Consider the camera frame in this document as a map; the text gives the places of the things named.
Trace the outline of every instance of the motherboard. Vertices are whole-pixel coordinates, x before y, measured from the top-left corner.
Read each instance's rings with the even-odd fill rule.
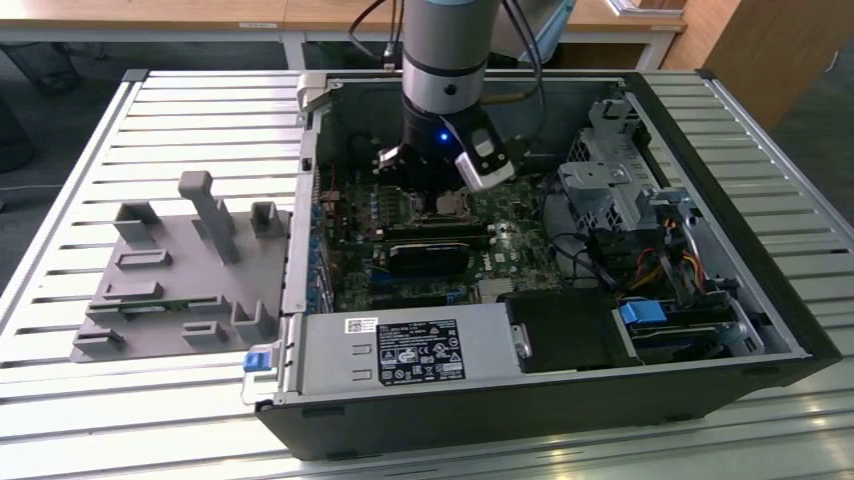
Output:
[[[336,311],[493,303],[505,293],[558,288],[538,196],[540,186],[520,181],[429,200],[364,181],[361,172],[330,185],[322,204]]]

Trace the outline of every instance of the wooden cabinet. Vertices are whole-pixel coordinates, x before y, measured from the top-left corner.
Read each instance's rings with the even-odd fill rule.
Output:
[[[853,0],[689,0],[662,68],[708,68],[772,129],[854,34]]]

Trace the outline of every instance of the blue latch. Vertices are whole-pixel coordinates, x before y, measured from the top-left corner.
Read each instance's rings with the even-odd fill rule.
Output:
[[[273,352],[249,352],[243,359],[243,371],[255,373],[270,370],[273,370]]]
[[[642,300],[629,302],[620,307],[620,314],[624,317],[624,323],[661,323],[668,321],[668,315],[662,309],[662,304],[656,300]]]

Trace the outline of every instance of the black cable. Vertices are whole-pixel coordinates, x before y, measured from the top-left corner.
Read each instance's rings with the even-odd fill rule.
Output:
[[[613,282],[609,281],[608,278],[605,278],[605,275],[602,275],[602,273],[600,272],[600,269],[594,266],[593,263],[586,262],[585,260],[578,258],[578,255],[573,255],[570,252],[568,252],[556,242],[554,239],[557,237],[560,237],[564,234],[558,234],[556,235],[549,243],[552,245],[552,247],[556,249],[556,252],[558,252],[561,255],[564,255],[570,261],[573,261],[574,263],[577,263],[578,265],[581,265],[582,267],[585,267],[588,269],[588,271],[597,277],[597,280],[600,281],[600,283],[614,289],[617,286],[613,285]]]
[[[404,9],[406,8],[406,0],[401,0],[401,16],[398,17],[398,34],[396,35],[396,45],[401,43],[401,34],[404,33]]]
[[[520,6],[520,0],[510,0],[510,3],[516,7],[520,17],[522,19],[522,26],[525,27],[525,31],[529,34],[529,39],[532,41],[530,45],[534,49],[534,53],[537,54],[537,58],[532,57],[530,49],[529,49],[529,57],[532,57],[532,61],[538,67],[538,78],[537,78],[537,91],[540,98],[540,108],[541,108],[541,118],[540,123],[537,125],[537,130],[534,130],[534,136],[532,137],[532,141],[537,141],[544,133],[544,129],[546,128],[546,120],[549,117],[548,103],[546,103],[546,85],[544,83],[544,55],[540,51],[540,43],[537,43],[537,36],[534,35],[534,30],[532,29],[532,24],[529,19],[522,12],[522,7]]]
[[[377,54],[374,54],[374,52],[372,52],[372,50],[369,50],[369,47],[366,47],[365,44],[360,41],[360,39],[357,38],[356,32],[357,32],[357,28],[360,28],[360,25],[362,24],[362,22],[365,21],[368,16],[374,12],[374,10],[377,10],[377,8],[384,3],[386,3],[386,0],[376,0],[374,3],[369,6],[369,8],[365,9],[365,11],[360,14],[357,19],[353,21],[353,24],[350,25],[350,30],[348,30],[348,36],[350,37],[350,42],[354,44],[354,46],[369,57],[372,57],[376,60],[381,60],[381,61],[382,61],[382,58],[380,58],[380,56]]]
[[[398,22],[398,0],[392,0],[392,30],[389,30],[389,44],[396,42],[396,23]]]
[[[544,86],[544,59],[540,52],[540,45],[537,44],[537,37],[534,36],[534,31],[532,30],[532,25],[528,21],[528,18],[522,13],[522,7],[520,7],[518,0],[502,0],[502,6],[505,8],[505,11],[508,12],[508,18],[510,19],[510,24],[513,25],[513,29],[517,32],[517,36],[520,37],[520,40],[525,45],[525,50],[529,55],[529,59],[532,60],[532,67],[534,69],[534,88],[532,88],[532,90],[526,92],[522,98],[530,98],[536,93],[538,94],[541,119],[537,125],[537,129],[534,130],[534,135],[532,136],[532,142],[534,142],[540,138],[542,131],[546,128],[548,107],[546,89]]]

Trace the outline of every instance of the power supply label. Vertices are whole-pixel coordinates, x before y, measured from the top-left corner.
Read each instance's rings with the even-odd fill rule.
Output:
[[[457,320],[377,325],[377,359],[388,387],[465,379]]]

